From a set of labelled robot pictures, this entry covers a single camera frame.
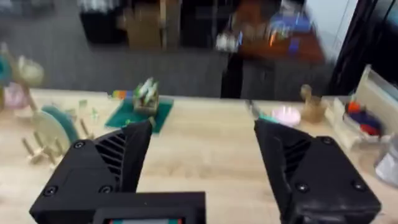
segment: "floor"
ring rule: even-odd
[[[127,46],[91,46],[76,1],[68,0],[56,0],[53,13],[33,20],[0,18],[0,41],[14,55],[25,55],[44,67],[42,88],[125,90],[154,77],[164,95],[220,97],[227,62],[226,55],[216,52],[135,52]]]

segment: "vent slot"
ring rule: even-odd
[[[123,155],[123,153],[124,153],[124,149],[123,149],[124,144],[122,146],[118,146],[118,144],[116,144],[115,142],[110,141],[109,139],[102,140],[100,142],[100,144],[103,145],[103,146],[106,146],[108,148],[111,148],[114,151],[117,151],[121,155]]]
[[[286,161],[286,168],[284,172],[288,181],[293,177],[297,167],[304,158],[305,153],[308,151],[310,146],[311,142],[302,139],[291,146],[284,147],[284,156]]]
[[[104,147],[104,146],[98,144],[98,145],[96,145],[96,148],[97,148],[97,151],[100,154],[108,155],[110,157],[119,159],[120,161],[123,160],[123,155],[122,154],[120,154],[118,152],[115,152],[114,150],[112,150],[112,149],[110,149],[108,147]]]
[[[119,133],[103,139],[95,145],[102,160],[114,175],[117,182],[121,179],[125,139],[125,135]]]

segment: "green mat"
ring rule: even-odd
[[[163,124],[173,107],[173,100],[159,99],[159,107],[157,108],[157,114],[155,116],[156,125],[153,128],[153,133],[159,133],[163,127]],[[125,99],[120,104],[119,108],[113,113],[113,115],[105,123],[107,127],[121,128],[126,125],[126,122],[138,122],[148,119],[149,116],[137,114],[134,112],[134,106],[131,99]]]

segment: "black curtain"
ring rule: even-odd
[[[384,54],[378,48],[386,31],[386,19],[395,1],[390,0],[389,7],[378,13],[375,13],[378,0],[358,1],[333,71],[329,89],[331,95],[346,95],[355,90],[365,66],[377,63],[380,54]]]

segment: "orange object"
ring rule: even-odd
[[[269,40],[269,46],[270,46],[270,47],[272,47],[272,44],[274,43],[275,35],[276,35],[276,33],[273,33],[273,34],[271,35],[271,38],[270,38],[270,40]]]
[[[361,105],[359,103],[355,103],[353,101],[348,103],[347,112],[355,113],[355,112],[360,112],[360,111],[361,111]]]
[[[119,92],[119,99],[125,99],[126,97],[126,91],[120,91]]]

